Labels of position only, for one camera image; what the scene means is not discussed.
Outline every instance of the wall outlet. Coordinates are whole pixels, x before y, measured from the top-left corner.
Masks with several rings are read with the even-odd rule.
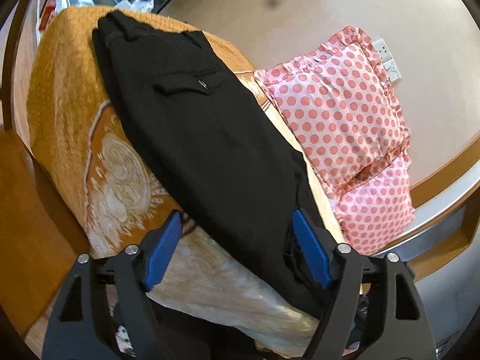
[[[402,75],[398,70],[397,62],[395,62],[393,58],[387,62],[383,62],[383,67],[387,71],[388,77],[392,83],[395,83],[402,78]]]
[[[393,58],[392,53],[390,52],[390,50],[388,50],[387,44],[383,39],[376,40],[372,44],[375,47],[375,50],[377,50],[377,52],[382,57],[382,62],[389,61]]]

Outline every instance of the pink polka dot pillow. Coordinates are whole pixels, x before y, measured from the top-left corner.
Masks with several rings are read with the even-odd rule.
[[[330,196],[407,144],[398,100],[370,38],[345,27],[308,55],[255,79],[302,145]]]
[[[356,175],[339,199],[335,216],[347,242],[360,254],[371,255],[397,238],[414,219],[406,150],[395,150]]]

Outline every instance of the black fabric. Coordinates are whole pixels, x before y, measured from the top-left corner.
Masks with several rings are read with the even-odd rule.
[[[237,328],[218,325],[183,312],[168,309],[150,301],[162,336],[169,347],[166,351],[176,360],[261,360],[263,352],[254,340]],[[124,325],[119,307],[114,318]],[[281,357],[270,353],[271,359]]]
[[[324,291],[293,273],[304,262],[291,253],[294,210],[323,227],[306,164],[253,94],[199,31],[158,31],[114,11],[93,41],[125,134],[167,191],[237,261],[320,318]]]

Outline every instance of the black pants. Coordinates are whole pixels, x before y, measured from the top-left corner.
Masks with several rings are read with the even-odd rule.
[[[202,32],[158,31],[115,11],[93,41],[125,134],[167,191],[237,261],[320,318],[322,296],[304,270],[293,273],[294,210],[323,227],[306,164],[253,94]]]

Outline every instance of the pocket button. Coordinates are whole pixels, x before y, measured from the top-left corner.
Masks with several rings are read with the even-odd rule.
[[[205,89],[208,89],[207,84],[205,84],[201,79],[198,80],[198,83],[199,83],[201,86],[203,86]]]

